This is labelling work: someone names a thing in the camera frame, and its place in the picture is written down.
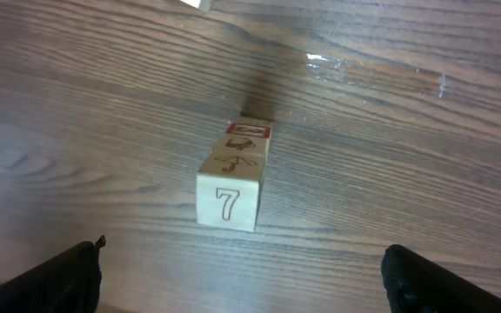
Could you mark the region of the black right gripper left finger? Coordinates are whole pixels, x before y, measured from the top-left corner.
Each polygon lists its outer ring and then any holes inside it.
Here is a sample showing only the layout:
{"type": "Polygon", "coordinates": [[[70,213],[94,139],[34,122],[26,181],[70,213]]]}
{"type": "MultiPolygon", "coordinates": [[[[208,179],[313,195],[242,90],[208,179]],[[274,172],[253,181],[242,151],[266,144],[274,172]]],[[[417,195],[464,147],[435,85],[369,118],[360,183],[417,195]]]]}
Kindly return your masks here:
{"type": "Polygon", "coordinates": [[[100,296],[102,243],[81,242],[0,284],[0,313],[94,313],[100,296]]]}

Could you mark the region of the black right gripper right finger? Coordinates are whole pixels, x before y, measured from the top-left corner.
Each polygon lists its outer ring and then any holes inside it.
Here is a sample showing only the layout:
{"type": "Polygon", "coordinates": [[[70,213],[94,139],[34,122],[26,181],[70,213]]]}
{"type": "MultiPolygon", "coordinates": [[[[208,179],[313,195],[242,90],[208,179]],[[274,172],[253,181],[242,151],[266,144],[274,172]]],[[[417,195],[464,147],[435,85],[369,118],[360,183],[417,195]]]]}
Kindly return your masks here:
{"type": "Polygon", "coordinates": [[[381,262],[392,313],[501,313],[501,298],[399,244],[381,262]]]}

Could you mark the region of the wooden block green side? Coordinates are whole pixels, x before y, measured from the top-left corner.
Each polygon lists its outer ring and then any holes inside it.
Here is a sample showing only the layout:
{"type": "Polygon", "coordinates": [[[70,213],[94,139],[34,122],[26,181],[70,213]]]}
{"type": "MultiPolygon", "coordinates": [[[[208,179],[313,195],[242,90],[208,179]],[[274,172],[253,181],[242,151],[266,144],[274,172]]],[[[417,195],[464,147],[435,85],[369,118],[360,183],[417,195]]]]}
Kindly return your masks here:
{"type": "Polygon", "coordinates": [[[273,122],[251,117],[240,117],[228,127],[226,133],[244,137],[270,139],[272,131],[273,122]]]}

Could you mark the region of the wooden elephant block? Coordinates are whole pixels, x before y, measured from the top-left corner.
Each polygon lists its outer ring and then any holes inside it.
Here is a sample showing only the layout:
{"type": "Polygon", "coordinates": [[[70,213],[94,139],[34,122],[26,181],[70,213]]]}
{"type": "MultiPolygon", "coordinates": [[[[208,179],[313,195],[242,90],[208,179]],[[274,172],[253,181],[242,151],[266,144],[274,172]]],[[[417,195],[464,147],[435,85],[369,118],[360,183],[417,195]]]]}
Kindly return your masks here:
{"type": "Polygon", "coordinates": [[[219,139],[212,150],[227,154],[242,154],[255,157],[265,157],[270,148],[270,140],[260,137],[225,135],[219,139]]]}

